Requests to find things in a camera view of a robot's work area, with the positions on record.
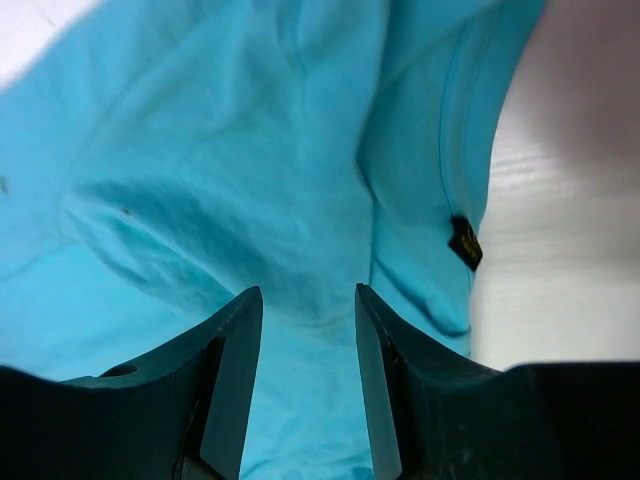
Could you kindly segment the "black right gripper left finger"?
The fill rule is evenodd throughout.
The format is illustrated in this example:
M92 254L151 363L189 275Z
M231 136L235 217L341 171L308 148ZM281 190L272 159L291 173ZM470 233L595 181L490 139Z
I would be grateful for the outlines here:
M236 479L261 344L246 289L209 319L97 377L1 370L5 479Z

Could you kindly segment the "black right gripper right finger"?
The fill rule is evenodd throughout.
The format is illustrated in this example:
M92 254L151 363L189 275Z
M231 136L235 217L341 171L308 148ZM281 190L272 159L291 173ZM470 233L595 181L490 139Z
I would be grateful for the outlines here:
M522 364L500 372L355 293L359 367L378 479L635 479L639 366Z

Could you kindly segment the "turquoise t-shirt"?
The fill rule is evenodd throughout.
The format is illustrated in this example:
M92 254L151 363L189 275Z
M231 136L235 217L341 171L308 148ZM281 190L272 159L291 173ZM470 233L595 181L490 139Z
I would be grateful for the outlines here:
M107 1L1 96L1 360L97 374L250 286L245 479L370 479L354 292L471 351L540 1Z

